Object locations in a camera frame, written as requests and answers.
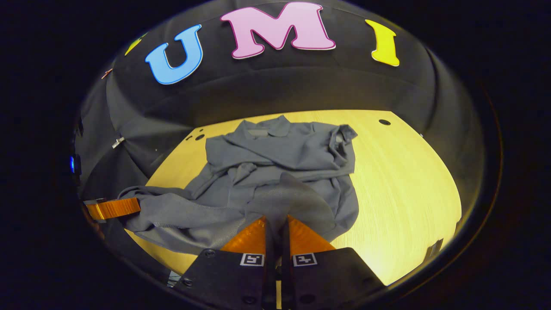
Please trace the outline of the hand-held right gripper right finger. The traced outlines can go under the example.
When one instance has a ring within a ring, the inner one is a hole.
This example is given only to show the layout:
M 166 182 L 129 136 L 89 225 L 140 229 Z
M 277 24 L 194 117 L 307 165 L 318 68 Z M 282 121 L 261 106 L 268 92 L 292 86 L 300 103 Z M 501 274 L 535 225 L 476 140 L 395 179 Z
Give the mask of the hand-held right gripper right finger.
M 284 310 L 356 310 L 386 292 L 354 249 L 336 249 L 292 216 L 282 235 Z

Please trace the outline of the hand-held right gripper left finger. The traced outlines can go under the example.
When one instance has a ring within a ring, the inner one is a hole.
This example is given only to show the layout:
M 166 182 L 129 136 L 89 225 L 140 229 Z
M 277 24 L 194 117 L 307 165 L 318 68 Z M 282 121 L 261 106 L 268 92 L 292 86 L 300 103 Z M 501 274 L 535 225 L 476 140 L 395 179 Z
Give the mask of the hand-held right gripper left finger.
M 204 310 L 274 310 L 276 258 L 270 223 L 262 217 L 222 249 L 203 249 L 174 290 Z

